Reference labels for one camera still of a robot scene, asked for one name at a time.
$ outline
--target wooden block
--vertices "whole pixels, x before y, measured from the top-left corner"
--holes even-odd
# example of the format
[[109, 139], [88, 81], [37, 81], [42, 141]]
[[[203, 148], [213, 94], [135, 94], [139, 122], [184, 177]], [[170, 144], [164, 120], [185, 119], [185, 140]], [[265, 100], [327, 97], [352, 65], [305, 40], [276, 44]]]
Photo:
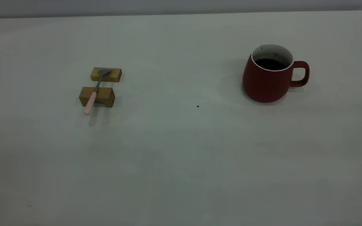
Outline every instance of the wooden block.
[[[83, 107], [86, 106], [87, 101], [89, 100], [90, 96], [94, 92], [94, 87], [83, 87], [82, 91], [79, 94], [80, 102], [82, 103]], [[112, 107], [114, 103], [115, 95], [112, 88], [99, 88], [97, 92], [95, 102], [100, 102], [106, 105], [106, 107]]]
[[[99, 81], [100, 76], [98, 71], [103, 68], [108, 68], [108, 67], [95, 67], [93, 69], [92, 74], [90, 75], [93, 81]], [[108, 68], [108, 69], [110, 69], [111, 71], [103, 75], [101, 80], [104, 82], [119, 82], [119, 79], [121, 78], [122, 75], [121, 69], [119, 68]]]

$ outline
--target mug handle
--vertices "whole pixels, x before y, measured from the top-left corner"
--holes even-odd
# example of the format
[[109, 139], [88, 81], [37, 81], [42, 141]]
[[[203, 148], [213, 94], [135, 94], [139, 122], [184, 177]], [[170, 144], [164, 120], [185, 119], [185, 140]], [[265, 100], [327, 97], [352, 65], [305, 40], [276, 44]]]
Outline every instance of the mug handle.
[[305, 76], [300, 81], [291, 81], [290, 86], [298, 87], [298, 86], [305, 85], [308, 82], [308, 79], [309, 79], [309, 66], [308, 66], [308, 64], [306, 62], [304, 62], [304, 61], [295, 61], [293, 63], [293, 67], [303, 67], [303, 68], [305, 68]]

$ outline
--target wall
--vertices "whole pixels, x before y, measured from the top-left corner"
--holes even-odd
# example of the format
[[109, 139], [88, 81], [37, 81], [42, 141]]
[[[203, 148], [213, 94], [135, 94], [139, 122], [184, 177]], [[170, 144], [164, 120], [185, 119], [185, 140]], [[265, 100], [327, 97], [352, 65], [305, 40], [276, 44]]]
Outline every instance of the wall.
[[0, 17], [358, 9], [362, 0], [0, 0]]

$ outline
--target mug rim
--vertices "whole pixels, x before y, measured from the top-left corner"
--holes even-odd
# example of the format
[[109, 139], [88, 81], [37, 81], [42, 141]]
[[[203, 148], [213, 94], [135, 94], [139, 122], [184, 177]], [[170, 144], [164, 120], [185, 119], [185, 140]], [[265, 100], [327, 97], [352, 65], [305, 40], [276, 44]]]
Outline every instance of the mug rim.
[[[257, 63], [255, 63], [254, 58], [253, 58], [253, 56], [252, 56], [253, 53], [254, 53], [254, 51], [257, 50], [257, 49], [258, 49], [259, 47], [261, 47], [261, 46], [269, 46], [269, 45], [279, 46], [279, 47], [282, 47], [283, 49], [287, 50], [287, 52], [289, 52], [289, 53], [291, 54], [291, 56], [292, 56], [291, 64], [290, 64], [288, 67], [286, 67], [285, 69], [277, 70], [277, 71], [269, 70], [269, 69], [266, 69], [266, 68], [263, 68], [263, 67], [257, 65]], [[253, 62], [257, 67], [259, 67], [260, 69], [263, 69], [263, 70], [270, 71], [270, 72], [282, 72], [282, 71], [284, 71], [284, 70], [289, 69], [289, 68], [290, 68], [291, 66], [293, 66], [293, 64], [294, 64], [294, 56], [293, 56], [293, 54], [290, 52], [290, 50], [288, 50], [286, 47], [281, 46], [281, 45], [278, 45], [278, 44], [263, 44], [263, 45], [260, 45], [260, 46], [258, 46], [258, 47], [256, 47], [255, 49], [252, 50], [250, 57], [251, 57], [252, 62]]]

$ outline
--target pink spoon handle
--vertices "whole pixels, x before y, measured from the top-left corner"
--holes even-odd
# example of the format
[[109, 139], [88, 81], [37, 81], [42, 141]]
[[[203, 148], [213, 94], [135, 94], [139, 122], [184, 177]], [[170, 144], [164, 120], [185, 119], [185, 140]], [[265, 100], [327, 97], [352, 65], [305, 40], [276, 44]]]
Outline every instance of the pink spoon handle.
[[92, 108], [93, 108], [93, 104], [95, 103], [96, 96], [97, 96], [97, 93], [93, 92], [92, 95], [90, 96], [89, 100], [87, 101], [85, 110], [83, 111], [83, 113], [85, 113], [85, 115], [89, 115], [90, 113], [92, 113]]

